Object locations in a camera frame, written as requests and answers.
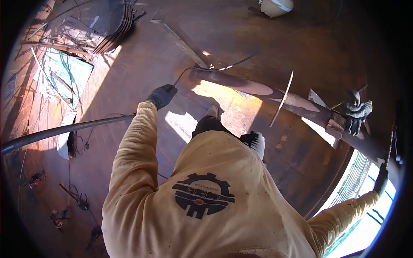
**metal rod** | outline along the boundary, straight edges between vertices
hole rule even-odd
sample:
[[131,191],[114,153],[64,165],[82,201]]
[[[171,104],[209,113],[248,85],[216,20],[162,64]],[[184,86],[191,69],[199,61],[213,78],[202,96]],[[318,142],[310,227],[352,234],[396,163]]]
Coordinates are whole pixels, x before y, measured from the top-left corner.
[[287,93],[288,93],[288,90],[290,89],[290,85],[291,85],[291,81],[292,81],[292,77],[293,77],[293,76],[294,76],[294,71],[291,72],[290,81],[288,82],[287,89],[285,90],[284,96],[282,97],[282,100],[281,100],[281,102],[280,102],[280,105],[278,106],[277,112],[275,113],[275,115],[274,115],[274,117],[273,117],[273,120],[272,120],[271,123],[270,123],[270,127],[273,126],[273,124],[274,124],[274,122],[275,122],[275,119],[277,118],[278,113],[280,112],[281,107],[282,107],[282,105],[284,104],[285,99],[287,98]]
[[94,120],[94,121],[88,121],[88,122],[83,122],[83,123],[75,123],[71,125],[65,125],[65,126],[60,126],[52,129],[47,129],[43,130],[40,132],[32,133],[29,135],[25,135],[19,138],[16,138],[14,140],[8,141],[4,144],[1,145],[1,154],[10,152],[14,149],[20,148],[24,145],[31,144],[33,142],[37,142],[49,137],[53,137],[56,135],[60,135],[62,133],[68,133],[68,132],[73,132],[76,130],[81,130],[97,125],[104,125],[107,123],[113,123],[113,122],[118,122],[118,121],[123,121],[123,120],[128,120],[132,119],[135,115],[130,115],[130,116],[118,116],[118,117],[111,117],[111,118],[105,118],[105,119],[100,119],[100,120]]
[[59,99],[60,99],[63,103],[66,104],[66,106],[67,106],[70,110],[73,111],[73,109],[69,106],[69,104],[67,104],[67,102],[66,102],[66,101],[63,99],[63,97],[60,95],[60,93],[58,93],[56,90],[53,89],[53,84],[52,84],[52,82],[49,80],[49,78],[47,77],[45,71],[43,70],[42,65],[41,65],[40,62],[39,62],[39,59],[37,59],[37,56],[36,56],[36,53],[34,52],[33,47],[31,47],[31,51],[32,51],[32,53],[33,53],[33,57],[34,57],[34,59],[36,60],[37,65],[39,66],[40,71],[42,71],[43,75],[46,77],[46,81],[47,81],[48,84],[49,84],[50,90],[51,90],[52,92],[54,92],[54,93],[59,97]]
[[[367,86],[368,86],[368,85],[367,85],[367,83],[366,83],[366,85],[365,85],[363,88],[359,89],[357,92],[360,92],[360,91],[362,91],[362,90],[366,89],[366,88],[367,88]],[[329,108],[329,110],[335,109],[336,107],[338,107],[339,105],[343,104],[344,102],[345,102],[345,101],[342,101],[341,103],[339,103],[339,104],[335,105],[334,107]]]
[[394,123],[392,126],[392,132],[390,133],[390,146],[389,146],[389,150],[387,151],[386,160],[385,160],[386,169],[387,169],[387,166],[389,165],[390,154],[392,153],[393,131],[394,131]]

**shoe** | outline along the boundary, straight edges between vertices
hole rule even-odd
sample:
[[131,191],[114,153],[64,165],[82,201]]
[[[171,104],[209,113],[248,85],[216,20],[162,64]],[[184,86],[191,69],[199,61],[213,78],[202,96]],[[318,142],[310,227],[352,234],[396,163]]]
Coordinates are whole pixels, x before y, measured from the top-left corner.
[[215,105],[212,105],[205,114],[206,116],[213,116],[218,119],[219,108]]

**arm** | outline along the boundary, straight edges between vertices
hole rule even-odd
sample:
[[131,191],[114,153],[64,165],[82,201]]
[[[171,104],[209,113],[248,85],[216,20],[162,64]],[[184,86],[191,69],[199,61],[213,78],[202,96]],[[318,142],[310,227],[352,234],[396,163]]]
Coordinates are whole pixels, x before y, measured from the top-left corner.
[[307,221],[313,229],[321,254],[377,203],[385,191],[388,177],[389,172],[382,164],[373,191],[363,194],[360,198],[350,199],[325,209]]
[[177,91],[172,85],[164,85],[139,103],[119,145],[102,208],[103,237],[112,257],[125,257],[131,250],[131,237],[141,232],[145,207],[150,206],[147,197],[158,187],[157,110],[166,106]]
[[108,197],[111,192],[117,192],[113,188],[115,185],[117,188],[122,185],[123,189],[137,183],[149,189],[157,187],[157,116],[153,103],[139,103],[136,116],[123,136],[113,161]]

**steel beam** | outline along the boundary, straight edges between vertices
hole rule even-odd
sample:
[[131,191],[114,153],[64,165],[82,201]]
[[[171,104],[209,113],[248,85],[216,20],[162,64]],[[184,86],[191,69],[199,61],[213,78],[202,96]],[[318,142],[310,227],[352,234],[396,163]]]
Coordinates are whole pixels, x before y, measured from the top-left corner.
[[[281,102],[284,96],[284,91],[280,89],[272,89],[273,92],[269,95],[259,94],[260,91],[257,89],[254,90],[254,87],[257,86],[259,89],[263,89],[264,84],[247,79],[241,79],[225,73],[197,71],[195,76],[200,80],[206,80],[212,83],[230,87],[234,90],[247,92],[253,96],[256,96],[257,98],[260,98],[261,100],[268,99],[275,102]],[[317,103],[314,103],[292,93],[287,93],[287,98],[285,99],[282,108],[291,111],[292,113],[295,113],[301,117],[304,117],[323,128],[327,128],[328,131],[337,128],[339,132],[337,132],[337,134],[333,136],[341,135],[341,140],[345,141],[347,144],[363,153],[377,167],[380,167],[380,165],[384,163],[386,159],[385,148],[383,146],[380,146],[377,141],[375,141],[365,131],[361,130],[358,136],[352,136],[345,130],[340,130],[340,128],[345,128],[346,123],[346,119],[341,115],[321,105],[318,105]],[[397,189],[399,185],[399,168],[392,158],[389,161],[388,171],[389,180]]]
[[175,38],[175,44],[189,55],[200,67],[209,69],[210,63],[208,62],[207,57],[203,55],[202,51],[195,45],[190,37],[188,37],[175,22],[168,18],[161,9],[158,9],[150,22],[158,24],[159,28],[167,34],[172,35]]

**sleeve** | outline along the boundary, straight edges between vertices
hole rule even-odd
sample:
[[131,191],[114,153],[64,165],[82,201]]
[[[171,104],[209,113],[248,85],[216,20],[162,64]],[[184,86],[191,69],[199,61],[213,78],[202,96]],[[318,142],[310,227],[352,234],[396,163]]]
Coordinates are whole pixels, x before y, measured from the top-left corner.
[[134,203],[140,203],[158,187],[156,144],[156,106],[141,102],[113,161],[109,193],[102,208],[104,218],[109,211],[118,210],[119,203],[128,205],[131,196]]
[[131,232],[140,232],[147,197],[158,186],[156,144],[156,106],[139,103],[113,161],[109,193],[102,207],[102,232],[112,257],[125,257],[131,250]]
[[350,199],[325,209],[308,220],[318,240],[320,253],[324,253],[325,249],[372,208],[378,199],[378,194],[370,191],[360,198]]

